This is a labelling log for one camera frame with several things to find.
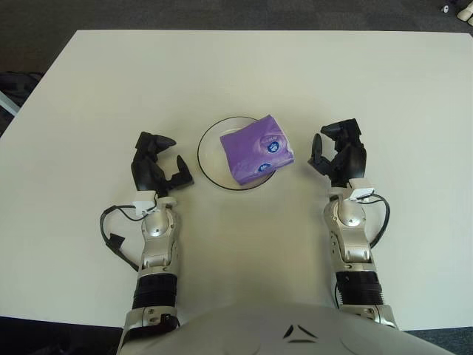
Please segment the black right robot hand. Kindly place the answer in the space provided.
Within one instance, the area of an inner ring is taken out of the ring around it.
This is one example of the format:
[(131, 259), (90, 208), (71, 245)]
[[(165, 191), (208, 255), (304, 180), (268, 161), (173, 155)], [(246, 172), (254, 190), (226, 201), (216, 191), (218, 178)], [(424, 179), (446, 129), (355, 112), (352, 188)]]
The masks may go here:
[(336, 155), (332, 160), (322, 155), (321, 135), (316, 133), (308, 163), (321, 175), (328, 176), (332, 187), (344, 188), (350, 179), (363, 178), (367, 151), (360, 140), (357, 120), (353, 118), (323, 126), (320, 133), (334, 142)]

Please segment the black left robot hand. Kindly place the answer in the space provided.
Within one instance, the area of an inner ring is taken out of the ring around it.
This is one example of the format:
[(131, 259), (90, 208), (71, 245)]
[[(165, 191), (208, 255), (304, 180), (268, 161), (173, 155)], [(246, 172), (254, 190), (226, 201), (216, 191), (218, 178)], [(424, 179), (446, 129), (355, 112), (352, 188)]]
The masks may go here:
[(158, 197), (167, 197), (171, 190), (194, 184), (190, 170), (180, 155), (176, 159), (178, 173), (173, 174), (169, 180), (157, 165), (157, 156), (176, 144), (176, 141), (166, 136), (140, 133), (131, 163), (132, 176), (138, 191), (154, 191)]

